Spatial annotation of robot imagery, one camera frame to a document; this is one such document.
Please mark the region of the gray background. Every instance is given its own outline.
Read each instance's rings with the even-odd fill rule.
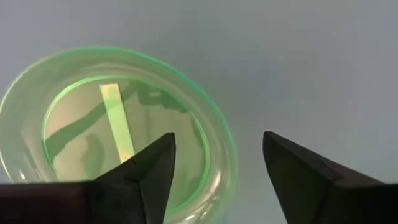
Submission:
[[[71,47],[115,45],[166,61],[206,90],[233,129],[239,184],[225,222],[285,223],[261,156],[266,129],[398,181],[397,7],[395,0],[2,0],[0,91],[32,62]]]

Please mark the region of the green glowing rim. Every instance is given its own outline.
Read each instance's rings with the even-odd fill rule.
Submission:
[[[131,54],[131,55],[136,55],[144,60],[148,60],[151,63],[157,64],[163,68],[166,68],[167,70],[171,71],[173,74],[175,74],[176,76],[182,78],[183,80],[185,80],[185,83],[189,86],[191,86],[193,89],[195,89],[197,92],[199,92],[199,94],[201,95],[201,97],[210,105],[210,108],[213,110],[212,113],[218,118],[218,120],[221,122],[221,125],[223,127],[223,131],[224,134],[228,140],[228,146],[229,146],[229,152],[230,152],[230,159],[231,159],[231,163],[232,163],[232,178],[233,178],[233,182],[232,182],[232,186],[230,186],[231,188],[233,188],[233,190],[235,190],[236,188],[236,178],[238,175],[238,169],[237,169],[237,165],[238,165],[238,158],[237,158],[237,154],[236,154],[236,145],[234,142],[234,139],[232,137],[231,134],[231,130],[229,128],[229,125],[225,119],[225,117],[223,116],[221,110],[218,108],[218,106],[213,102],[213,100],[211,100],[208,95],[199,88],[199,86],[193,82],[191,79],[189,79],[188,77],[186,77],[182,72],[178,71],[177,69],[171,67],[170,65],[154,59],[150,56],[147,56],[145,54],[142,54],[140,52],[135,52],[133,50],[127,50],[127,49],[122,49],[119,47],[101,47],[101,46],[92,46],[92,47],[81,47],[81,48],[77,48],[77,49],[71,49],[71,50],[66,50],[63,52],[59,52],[59,53],[55,53],[53,55],[50,55],[48,57],[42,58],[41,60],[39,60],[38,62],[32,64],[31,66],[27,67],[10,85],[10,87],[7,89],[6,93],[4,94],[3,98],[2,98],[2,102],[0,104],[0,114],[1,111],[3,109],[3,106],[6,103],[7,97],[9,96],[10,92],[13,90],[13,87],[16,85],[16,83],[23,78],[24,75],[28,75],[29,71],[31,69],[33,69],[34,67],[40,66],[40,64],[44,63],[47,60],[50,60],[51,58],[56,58],[56,57],[61,57],[61,56],[66,56],[66,55],[70,55],[70,54],[78,54],[80,52],[89,52],[89,51],[93,51],[93,50],[97,50],[97,51],[108,51],[108,52],[122,52],[125,54]],[[8,172],[6,163],[4,162],[4,158],[2,157],[1,151],[0,151],[0,160],[1,163],[4,167],[4,170],[6,171],[6,174],[8,176],[8,178],[10,180],[12,180],[12,177],[10,175],[10,173]],[[169,210],[167,213],[174,213],[179,211],[180,209],[182,209],[184,206],[186,206],[188,203],[190,203],[194,198],[191,197],[189,198],[185,203],[181,204],[180,206],[178,206],[177,208],[174,208],[172,210]]]
[[[82,80],[79,80],[69,86],[67,86],[66,88],[64,88],[53,100],[53,102],[51,102],[45,116],[44,116],[44,120],[43,120],[43,128],[42,128],[42,139],[44,141],[44,139],[46,139],[46,130],[47,130],[47,125],[49,122],[49,118],[51,115],[51,112],[53,111],[53,109],[55,108],[55,106],[57,105],[57,103],[63,98],[65,97],[68,93],[70,93],[71,91],[75,90],[76,88],[84,85],[84,84],[88,84],[91,82],[95,82],[95,81],[101,81],[101,80],[109,80],[109,79],[119,79],[119,80],[140,80],[137,79],[134,76],[131,75],[97,75],[94,77],[88,77],[88,78],[84,78]],[[188,198],[188,200],[186,200],[184,203],[181,203],[180,205],[176,206],[175,208],[171,209],[168,211],[168,213],[174,213],[179,211],[180,209],[182,209],[184,206],[186,206],[187,204],[189,204],[192,200],[194,200],[199,193],[202,191],[202,189],[204,188],[207,180],[208,180],[208,174],[209,174],[209,170],[210,170],[210,150],[209,150],[209,145],[208,145],[208,141],[205,135],[204,130],[202,129],[202,127],[200,126],[198,120],[196,119],[196,117],[191,113],[191,115],[193,116],[196,125],[199,128],[199,132],[201,132],[201,136],[203,138],[203,142],[205,145],[205,170],[203,172],[203,176],[202,179],[199,183],[198,188],[193,192],[193,194]],[[50,157],[49,157],[49,149],[47,148],[46,143],[43,142],[43,150],[44,150],[44,154],[45,154],[45,158],[47,161],[47,164],[51,167],[51,170],[53,171],[53,173],[59,178],[58,172],[56,171],[56,169],[54,168],[53,164],[51,164],[50,161]]]

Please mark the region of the white surface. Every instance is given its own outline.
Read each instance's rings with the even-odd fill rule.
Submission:
[[[398,158],[393,0],[3,0],[0,91],[30,63],[86,45],[179,68],[220,105],[239,150],[227,223],[285,223],[261,156],[271,129],[375,178]]]

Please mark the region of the petri dish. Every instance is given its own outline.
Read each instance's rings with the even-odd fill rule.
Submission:
[[[0,107],[0,159],[19,182],[94,179],[176,136],[165,223],[208,223],[230,203],[236,149],[218,107],[171,66],[114,47],[73,49],[24,71]]]

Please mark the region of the glowing strip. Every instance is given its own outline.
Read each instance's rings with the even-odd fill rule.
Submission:
[[[99,87],[101,88],[106,114],[111,125],[120,161],[124,162],[135,154],[135,150],[127,124],[126,113],[124,112],[119,85],[107,84]]]

